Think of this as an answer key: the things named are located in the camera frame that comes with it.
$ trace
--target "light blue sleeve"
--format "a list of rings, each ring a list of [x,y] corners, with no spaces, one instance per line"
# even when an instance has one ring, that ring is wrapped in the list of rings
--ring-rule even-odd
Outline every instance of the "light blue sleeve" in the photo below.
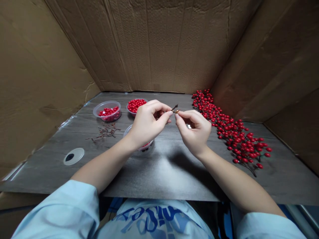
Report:
[[[12,238],[92,238],[99,222],[96,188],[70,180],[36,206]]]
[[[251,212],[244,216],[237,227],[237,238],[306,239],[298,227],[288,218],[262,212]]]

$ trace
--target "person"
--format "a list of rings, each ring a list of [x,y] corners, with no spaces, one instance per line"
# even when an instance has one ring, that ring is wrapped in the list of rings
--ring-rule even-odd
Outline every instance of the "person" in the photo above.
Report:
[[[98,195],[130,155],[171,122],[172,114],[171,107],[157,100],[140,106],[130,132],[36,206],[12,238],[214,238],[202,218],[182,200],[127,199],[116,217],[98,229]],[[237,238],[305,238],[254,179],[207,146],[209,121],[195,110],[179,111],[175,118],[189,151],[245,213]]]

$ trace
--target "dark gray table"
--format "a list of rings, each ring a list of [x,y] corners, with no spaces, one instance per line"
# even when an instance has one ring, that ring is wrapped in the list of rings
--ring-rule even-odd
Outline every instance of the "dark gray table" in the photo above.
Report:
[[[7,180],[1,191],[49,194],[64,184],[85,163],[110,148],[122,137],[125,129],[133,123],[126,111],[131,99],[157,99],[169,106],[178,103],[179,109],[192,109],[190,95],[170,93],[101,93],[88,102],[58,132],[38,150],[14,176]],[[101,145],[85,138],[98,136],[102,120],[92,114],[93,108],[108,100],[121,103],[122,116],[116,121],[121,131],[116,138],[108,137]],[[277,203],[319,205],[319,178],[313,174],[293,153],[283,145],[263,124],[245,122],[257,137],[273,148],[272,157],[263,160],[263,170],[257,178],[243,166],[244,170],[273,197]],[[222,140],[217,138],[213,127],[208,141],[209,147],[227,161],[233,157]],[[74,148],[84,148],[84,157],[72,166],[65,166],[65,155]],[[145,152],[135,152],[104,192],[110,197],[148,199],[187,199],[202,201],[224,200],[225,195],[205,170],[184,146],[175,118]]]

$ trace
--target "light blue shirt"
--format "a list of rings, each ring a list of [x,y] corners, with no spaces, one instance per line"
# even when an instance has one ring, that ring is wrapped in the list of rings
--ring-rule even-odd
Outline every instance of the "light blue shirt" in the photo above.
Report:
[[[99,199],[92,185],[70,180],[35,207],[20,223],[18,238],[214,238],[186,202],[126,200],[116,217],[99,226]],[[238,226],[238,238],[305,238],[287,218],[253,212]]]

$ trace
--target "brown cardboard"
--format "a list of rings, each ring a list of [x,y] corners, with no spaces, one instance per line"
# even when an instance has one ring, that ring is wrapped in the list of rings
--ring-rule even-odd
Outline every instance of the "brown cardboard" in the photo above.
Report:
[[[99,89],[41,0],[0,3],[0,177]]]
[[[47,194],[1,192],[0,193],[0,210],[38,205],[47,196],[48,196]]]
[[[261,1],[46,1],[101,91],[211,87]]]
[[[31,210],[32,208],[24,208],[0,213],[1,239],[10,239],[20,222]]]
[[[264,1],[214,84],[216,105],[264,122],[319,87],[317,1]]]
[[[319,90],[286,107],[265,122],[319,175]]]

